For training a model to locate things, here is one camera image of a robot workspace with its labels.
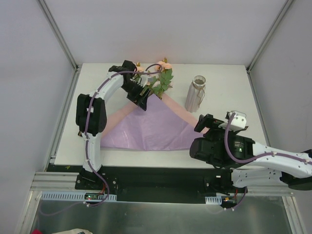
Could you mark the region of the pink tissue paper sheet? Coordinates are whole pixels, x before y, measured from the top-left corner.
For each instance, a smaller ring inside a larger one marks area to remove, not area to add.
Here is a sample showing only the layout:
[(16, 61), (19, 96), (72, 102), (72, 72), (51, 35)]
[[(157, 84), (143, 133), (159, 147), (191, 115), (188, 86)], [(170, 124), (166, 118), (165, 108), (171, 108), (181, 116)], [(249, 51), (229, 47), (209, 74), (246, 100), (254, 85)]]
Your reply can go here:
[[(162, 96), (162, 99), (156, 97), (157, 100), (165, 104), (171, 111), (173, 111), (178, 117), (183, 119), (185, 122), (190, 124), (193, 128), (196, 126), (198, 119), (195, 118), (192, 113), (188, 112), (184, 107), (180, 106), (176, 101), (174, 101), (167, 94)], [(137, 106), (132, 102), (128, 102), (122, 108), (113, 111), (107, 117), (107, 125), (102, 132), (101, 137), (104, 138), (110, 131), (112, 131), (127, 115), (129, 115)]]

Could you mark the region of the pink rose stem one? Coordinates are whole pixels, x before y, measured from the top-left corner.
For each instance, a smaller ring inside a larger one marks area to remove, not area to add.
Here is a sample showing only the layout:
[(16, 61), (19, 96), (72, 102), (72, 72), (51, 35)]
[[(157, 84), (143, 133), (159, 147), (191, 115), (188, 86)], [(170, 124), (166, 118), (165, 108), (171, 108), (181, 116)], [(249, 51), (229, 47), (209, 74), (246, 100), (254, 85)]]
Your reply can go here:
[(136, 63), (136, 72), (137, 72), (137, 74), (134, 74), (133, 80), (134, 80), (136, 83), (140, 83), (140, 82), (141, 82), (141, 73), (144, 72), (144, 68), (141, 67), (140, 62), (137, 62), (137, 63)]

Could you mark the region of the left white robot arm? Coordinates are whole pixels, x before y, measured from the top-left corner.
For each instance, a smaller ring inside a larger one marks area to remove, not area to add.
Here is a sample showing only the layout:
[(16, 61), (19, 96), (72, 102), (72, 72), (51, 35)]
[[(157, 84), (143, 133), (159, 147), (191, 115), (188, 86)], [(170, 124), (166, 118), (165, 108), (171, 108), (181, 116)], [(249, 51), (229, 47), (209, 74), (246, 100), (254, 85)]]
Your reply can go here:
[(76, 125), (82, 134), (85, 145), (84, 170), (91, 172), (86, 178), (86, 184), (93, 190), (103, 184), (102, 176), (97, 172), (102, 167), (100, 159), (100, 139), (107, 125), (106, 103), (118, 90), (127, 93), (127, 99), (147, 110), (149, 89), (146, 89), (148, 77), (157, 72), (147, 70), (139, 72), (134, 63), (125, 60), (121, 66), (113, 65), (104, 82), (89, 94), (80, 94), (77, 98)]

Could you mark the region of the pink rose stem two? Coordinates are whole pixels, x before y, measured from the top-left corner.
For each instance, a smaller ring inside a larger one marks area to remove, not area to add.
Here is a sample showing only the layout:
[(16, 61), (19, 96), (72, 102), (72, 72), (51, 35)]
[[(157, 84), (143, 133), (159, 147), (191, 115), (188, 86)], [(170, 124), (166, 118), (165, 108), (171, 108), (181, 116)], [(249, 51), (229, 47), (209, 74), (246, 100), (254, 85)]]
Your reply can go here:
[(161, 90), (161, 82), (156, 76), (149, 77), (146, 85), (152, 94), (157, 95)]

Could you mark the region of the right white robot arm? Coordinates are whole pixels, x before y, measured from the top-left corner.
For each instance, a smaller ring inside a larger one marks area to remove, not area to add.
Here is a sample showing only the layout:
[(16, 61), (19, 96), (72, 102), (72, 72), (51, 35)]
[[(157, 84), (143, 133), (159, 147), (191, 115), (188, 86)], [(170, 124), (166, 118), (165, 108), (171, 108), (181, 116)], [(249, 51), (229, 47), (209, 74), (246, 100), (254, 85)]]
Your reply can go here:
[(312, 152), (293, 153), (272, 148), (239, 135), (246, 131), (246, 115), (227, 112), (227, 121), (213, 115), (200, 115), (194, 128), (208, 131), (196, 138), (190, 147), (190, 157), (204, 161), (215, 169), (228, 169), (231, 175), (219, 180), (224, 192), (235, 188), (277, 182), (299, 191), (312, 189)]

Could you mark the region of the pink rose stem three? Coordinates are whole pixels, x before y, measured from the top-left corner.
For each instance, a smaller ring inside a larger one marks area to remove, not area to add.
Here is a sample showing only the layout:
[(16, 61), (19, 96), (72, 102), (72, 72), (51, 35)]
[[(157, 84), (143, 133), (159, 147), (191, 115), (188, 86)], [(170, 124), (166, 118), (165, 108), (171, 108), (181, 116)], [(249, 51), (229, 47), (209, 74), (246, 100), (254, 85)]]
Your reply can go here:
[(173, 80), (173, 70), (172, 65), (168, 62), (167, 58), (164, 58), (162, 61), (159, 61), (158, 64), (160, 66), (156, 67), (156, 71), (158, 74), (156, 77), (159, 78), (161, 82), (161, 90), (156, 95), (159, 99), (162, 99), (163, 94), (170, 88), (173, 87), (172, 80)]

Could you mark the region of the purple wrapping paper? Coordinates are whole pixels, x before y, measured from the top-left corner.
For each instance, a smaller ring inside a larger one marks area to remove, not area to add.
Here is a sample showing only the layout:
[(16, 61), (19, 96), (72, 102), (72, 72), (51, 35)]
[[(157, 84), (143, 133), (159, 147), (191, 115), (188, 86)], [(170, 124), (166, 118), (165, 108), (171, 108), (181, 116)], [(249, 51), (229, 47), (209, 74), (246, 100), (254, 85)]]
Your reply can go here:
[(147, 110), (137, 107), (112, 131), (101, 138), (101, 148), (129, 149), (136, 151), (188, 150), (201, 132), (178, 117), (165, 104), (151, 95)]

